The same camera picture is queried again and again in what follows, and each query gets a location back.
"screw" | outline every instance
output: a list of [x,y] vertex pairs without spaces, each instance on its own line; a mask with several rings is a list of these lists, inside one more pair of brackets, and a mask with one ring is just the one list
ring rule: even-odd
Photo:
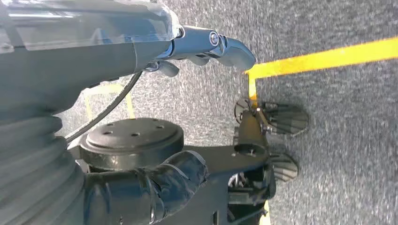
[[210,39],[210,43],[213,46],[217,46],[218,45],[218,41],[219,41],[218,34],[215,31],[210,32],[209,39]]

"gray carpet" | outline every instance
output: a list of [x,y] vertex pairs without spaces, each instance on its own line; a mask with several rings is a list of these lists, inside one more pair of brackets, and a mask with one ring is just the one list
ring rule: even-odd
[[[259,62],[398,35],[398,3],[392,0],[163,2],[183,24],[242,40]],[[177,65],[178,77],[154,73],[138,81],[132,93],[136,115],[180,124],[188,144],[230,144],[233,106],[247,96],[247,77],[214,61]],[[397,88],[398,60],[257,81],[260,98],[298,104],[311,116],[306,133],[271,140],[301,169],[270,201],[272,224],[398,224]],[[110,97],[92,98],[93,111]],[[62,135],[84,123],[83,100],[61,117]],[[102,123],[126,117],[122,105]]]

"wire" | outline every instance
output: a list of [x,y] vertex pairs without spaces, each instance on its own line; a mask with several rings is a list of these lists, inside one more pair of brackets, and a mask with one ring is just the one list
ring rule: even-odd
[[130,90],[134,87],[134,85],[137,83],[138,79],[142,75],[142,71],[134,74],[129,82],[124,86],[123,90],[117,95],[111,103],[108,104],[108,106],[102,110],[100,113],[98,113],[94,119],[88,121],[87,123],[83,124],[81,127],[78,129],[74,130],[73,132],[69,133],[68,135],[65,136],[66,142],[70,143],[74,139],[78,138],[80,135],[84,134],[87,132],[89,129],[91,129],[94,125],[96,125],[98,122],[100,122],[104,117],[106,117],[113,109],[116,108],[117,105],[126,97],[126,95],[130,92]]

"plastic cover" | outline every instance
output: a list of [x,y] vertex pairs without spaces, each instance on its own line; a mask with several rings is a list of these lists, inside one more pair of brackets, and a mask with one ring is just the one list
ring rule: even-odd
[[0,0],[0,53],[170,41],[176,14],[141,0]]

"yellow line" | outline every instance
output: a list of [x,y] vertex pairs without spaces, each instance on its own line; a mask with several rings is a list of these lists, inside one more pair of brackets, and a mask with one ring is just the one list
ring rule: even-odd
[[262,216],[260,219],[260,225],[271,225],[271,215],[269,214],[269,205],[268,201],[264,204],[264,209],[268,212],[265,216]]
[[254,65],[249,95],[256,100],[255,79],[398,58],[398,37]]
[[87,117],[89,120],[92,119],[92,110],[91,110],[91,106],[90,106],[90,97],[83,94],[84,96],[84,104],[86,105],[86,113],[87,113]]
[[[123,86],[120,84],[112,83],[103,86],[97,86],[90,89],[84,90],[84,103],[86,105],[87,116],[89,119],[92,119],[92,110],[90,107],[90,96],[92,95],[100,95],[100,94],[110,94],[110,93],[118,93],[123,90]],[[127,113],[129,114],[130,119],[135,118],[134,108],[131,99],[131,92],[129,92],[124,98],[127,104]]]
[[129,113],[130,119],[134,119],[136,116],[134,114],[133,103],[131,99],[131,91],[126,95],[127,112]]

